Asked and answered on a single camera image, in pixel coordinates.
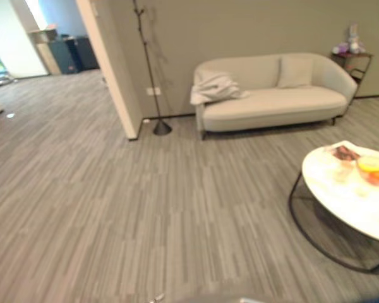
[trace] coat rack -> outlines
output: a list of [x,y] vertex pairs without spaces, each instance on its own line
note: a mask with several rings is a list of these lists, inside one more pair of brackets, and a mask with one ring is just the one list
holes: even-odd
[[157,117],[158,118],[157,118],[156,127],[153,130],[153,134],[155,134],[157,136],[164,136],[164,135],[169,134],[172,131],[172,129],[167,123],[165,123],[163,121],[163,119],[161,118],[161,114],[160,114],[159,100],[158,100],[157,95],[156,95],[156,88],[155,88],[155,82],[154,82],[154,77],[153,77],[152,65],[150,64],[148,45],[147,45],[147,41],[145,39],[145,36],[143,34],[143,27],[142,27],[142,22],[141,22],[141,18],[142,18],[142,15],[144,14],[145,10],[143,8],[142,9],[138,8],[137,0],[132,0],[132,1],[133,1],[133,6],[135,7],[135,9],[134,9],[135,15],[138,17],[138,30],[139,30],[141,42],[143,44],[143,48],[145,49],[147,68],[149,71],[150,82],[152,83],[154,102],[156,104],[156,109],[157,109]]

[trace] side table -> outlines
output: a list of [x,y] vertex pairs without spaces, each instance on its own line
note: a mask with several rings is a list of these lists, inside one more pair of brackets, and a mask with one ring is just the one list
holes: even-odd
[[[364,58],[367,59],[366,67],[364,69],[359,68],[353,68],[352,70],[347,70],[347,65],[350,59],[355,58]],[[357,91],[359,90],[359,87],[362,84],[362,81],[364,80],[366,73],[368,72],[371,63],[372,63],[373,54],[370,54],[368,52],[362,53],[362,54],[352,54],[350,52],[343,52],[340,54],[332,54],[332,59],[337,63],[340,64],[342,68],[344,68],[349,75],[355,80],[355,82],[358,84]]]

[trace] sofa cushion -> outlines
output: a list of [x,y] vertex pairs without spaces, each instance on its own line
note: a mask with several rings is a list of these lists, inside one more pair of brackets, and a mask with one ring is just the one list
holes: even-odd
[[313,60],[284,56],[280,61],[279,88],[294,88],[311,85]]
[[261,116],[311,112],[347,107],[345,96],[324,87],[307,86],[283,90],[271,88],[250,91],[243,99],[208,104],[203,118],[208,120],[236,120]]

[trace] wall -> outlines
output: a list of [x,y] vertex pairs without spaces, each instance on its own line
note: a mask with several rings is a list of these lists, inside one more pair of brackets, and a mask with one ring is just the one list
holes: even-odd
[[76,0],[39,0],[39,4],[46,21],[55,23],[59,34],[87,34]]
[[47,74],[9,0],[0,0],[0,59],[16,78]]
[[20,19],[21,24],[24,27],[24,30],[28,32],[32,32],[34,30],[39,30],[38,24],[35,21],[30,9],[28,8],[25,0],[10,0],[13,8]]
[[116,27],[108,0],[77,0],[77,4],[125,135],[128,139],[137,139],[143,114],[133,90],[121,42],[114,39]]
[[[359,94],[379,94],[379,0],[141,0],[146,36],[164,95],[163,115],[193,112],[189,95],[197,64],[218,57],[282,52],[329,55],[353,21],[373,65]],[[145,116],[154,116],[143,47],[132,1],[110,0],[135,90]]]

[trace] sofa leg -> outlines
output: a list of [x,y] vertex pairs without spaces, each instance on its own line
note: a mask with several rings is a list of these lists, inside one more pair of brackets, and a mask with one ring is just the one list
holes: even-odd
[[203,141],[205,140],[205,137],[207,136],[207,132],[206,131],[200,131],[199,132],[199,138]]

